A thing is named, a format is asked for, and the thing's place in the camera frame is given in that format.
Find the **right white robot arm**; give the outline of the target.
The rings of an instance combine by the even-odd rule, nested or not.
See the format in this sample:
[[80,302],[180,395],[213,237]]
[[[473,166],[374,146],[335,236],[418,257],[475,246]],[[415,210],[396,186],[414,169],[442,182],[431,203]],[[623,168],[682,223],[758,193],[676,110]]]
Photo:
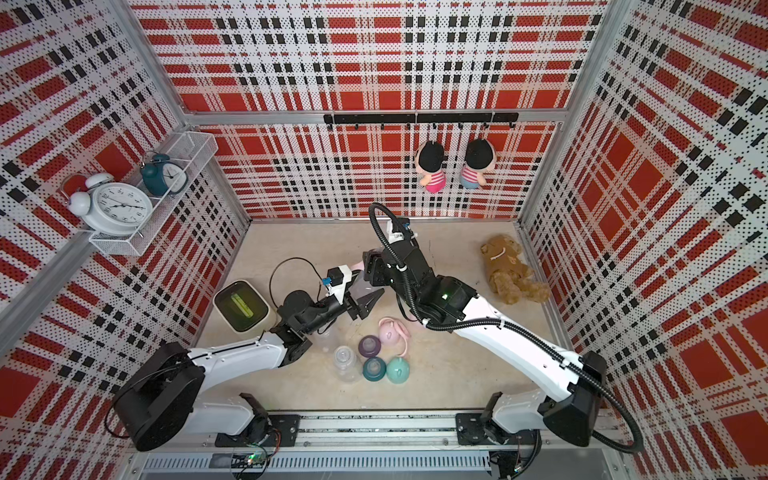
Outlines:
[[385,205],[372,203],[368,216],[382,244],[366,254],[372,282],[390,286],[403,311],[426,329],[482,346],[537,385],[530,400],[492,397],[487,436],[499,441],[522,430],[548,430],[579,447],[597,440],[626,454],[643,451],[640,426],[607,386],[601,355],[561,348],[513,321],[467,283],[435,274],[414,232]]

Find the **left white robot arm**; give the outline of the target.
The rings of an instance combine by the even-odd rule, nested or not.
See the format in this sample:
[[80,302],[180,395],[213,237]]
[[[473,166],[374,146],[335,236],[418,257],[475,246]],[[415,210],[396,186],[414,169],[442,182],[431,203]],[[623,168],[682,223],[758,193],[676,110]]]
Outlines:
[[220,434],[246,444],[264,436],[268,414],[250,394],[235,401],[205,403],[201,393],[229,380],[295,363],[312,345],[310,334],[343,314],[366,318],[384,291],[355,298],[333,294],[315,301],[291,292],[278,309],[279,322],[251,340],[187,349],[177,342],[160,347],[123,385],[112,407],[126,436],[140,452],[154,450],[180,434]]

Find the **clear baby bottle top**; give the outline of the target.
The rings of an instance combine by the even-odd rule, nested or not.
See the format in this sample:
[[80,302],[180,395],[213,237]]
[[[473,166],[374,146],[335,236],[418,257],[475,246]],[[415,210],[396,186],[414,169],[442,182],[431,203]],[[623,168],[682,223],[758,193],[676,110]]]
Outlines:
[[346,292],[356,303],[360,303],[363,297],[377,290],[377,287],[372,286],[364,278],[364,273],[361,270],[356,270],[352,272],[352,280]]

